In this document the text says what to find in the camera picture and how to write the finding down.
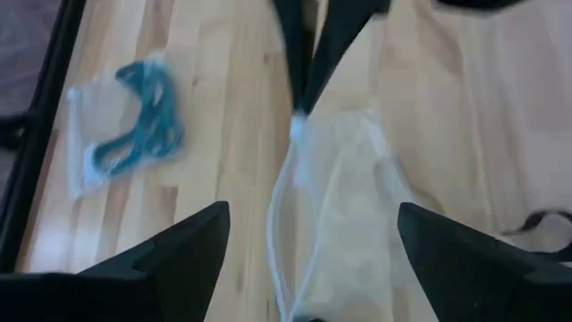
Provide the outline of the black aluminium table frame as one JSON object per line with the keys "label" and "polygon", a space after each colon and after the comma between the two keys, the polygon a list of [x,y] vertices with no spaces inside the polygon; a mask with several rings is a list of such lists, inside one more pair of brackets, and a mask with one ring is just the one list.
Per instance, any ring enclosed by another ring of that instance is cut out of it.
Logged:
{"label": "black aluminium table frame", "polygon": [[30,108],[0,117],[0,148],[16,154],[0,201],[0,274],[16,268],[87,1],[61,0]]}

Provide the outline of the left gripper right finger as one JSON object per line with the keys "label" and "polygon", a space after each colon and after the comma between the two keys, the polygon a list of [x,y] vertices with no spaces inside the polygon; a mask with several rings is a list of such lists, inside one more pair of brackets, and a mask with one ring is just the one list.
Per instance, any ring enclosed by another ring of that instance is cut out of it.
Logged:
{"label": "left gripper right finger", "polygon": [[439,322],[572,322],[572,240],[522,250],[411,202],[398,229]]}

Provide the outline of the clear zipper bag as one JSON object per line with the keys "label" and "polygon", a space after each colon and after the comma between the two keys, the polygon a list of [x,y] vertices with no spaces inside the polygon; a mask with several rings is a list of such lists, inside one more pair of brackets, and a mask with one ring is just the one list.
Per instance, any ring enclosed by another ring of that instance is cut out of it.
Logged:
{"label": "clear zipper bag", "polygon": [[144,159],[135,168],[122,174],[111,177],[100,174],[92,165],[94,148],[131,130],[139,114],[140,102],[114,78],[115,72],[123,66],[114,73],[103,73],[85,84],[74,86],[67,92],[67,178],[69,193],[73,199],[96,191],[119,176],[177,157],[183,150],[185,126],[180,118],[178,81],[171,58],[164,51],[155,51],[135,61],[157,62],[173,76],[177,114],[184,127],[181,146],[171,157]]}
{"label": "clear zipper bag", "polygon": [[294,115],[266,220],[280,321],[391,321],[413,278],[397,229],[413,198],[375,111]]}

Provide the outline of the wide blue rubber band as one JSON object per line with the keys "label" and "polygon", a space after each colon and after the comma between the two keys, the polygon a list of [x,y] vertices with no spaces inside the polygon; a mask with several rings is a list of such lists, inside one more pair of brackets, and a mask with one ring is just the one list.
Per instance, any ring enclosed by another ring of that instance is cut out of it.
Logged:
{"label": "wide blue rubber band", "polygon": [[175,81],[167,68],[154,61],[135,61],[118,69],[114,78],[136,96],[140,109],[131,130],[93,150],[92,165],[109,177],[135,168],[144,159],[173,156],[184,136]]}

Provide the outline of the thick black rubber band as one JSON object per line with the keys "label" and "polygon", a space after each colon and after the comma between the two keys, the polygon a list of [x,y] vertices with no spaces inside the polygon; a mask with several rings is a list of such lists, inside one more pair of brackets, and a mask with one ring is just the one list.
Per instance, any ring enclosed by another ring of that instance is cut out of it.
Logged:
{"label": "thick black rubber band", "polygon": [[[559,216],[570,224],[572,224],[572,212],[566,209],[540,209],[530,213],[525,222],[517,229],[503,231],[501,234],[505,236],[518,235],[523,233],[530,233],[538,227],[546,216],[555,215]],[[568,244],[556,251],[532,251],[532,254],[546,258],[548,260],[559,263],[572,263],[572,238]]]}

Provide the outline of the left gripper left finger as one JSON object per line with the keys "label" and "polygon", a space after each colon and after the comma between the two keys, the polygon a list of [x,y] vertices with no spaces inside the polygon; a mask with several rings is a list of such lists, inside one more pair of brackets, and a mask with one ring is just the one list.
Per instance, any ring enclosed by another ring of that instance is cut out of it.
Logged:
{"label": "left gripper left finger", "polygon": [[0,322],[203,322],[231,227],[216,201],[76,274],[0,274]]}

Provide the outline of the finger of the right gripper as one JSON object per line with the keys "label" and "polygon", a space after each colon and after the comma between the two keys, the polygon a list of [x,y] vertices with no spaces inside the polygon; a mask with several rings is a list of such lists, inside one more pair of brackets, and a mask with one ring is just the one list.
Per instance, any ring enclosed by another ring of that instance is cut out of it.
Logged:
{"label": "finger of the right gripper", "polygon": [[293,112],[310,113],[312,108],[304,102],[304,99],[315,33],[305,26],[302,0],[272,1],[282,28]]}
{"label": "finger of the right gripper", "polygon": [[309,65],[301,113],[311,113],[352,42],[375,15],[386,16],[391,0],[329,0],[324,25]]}

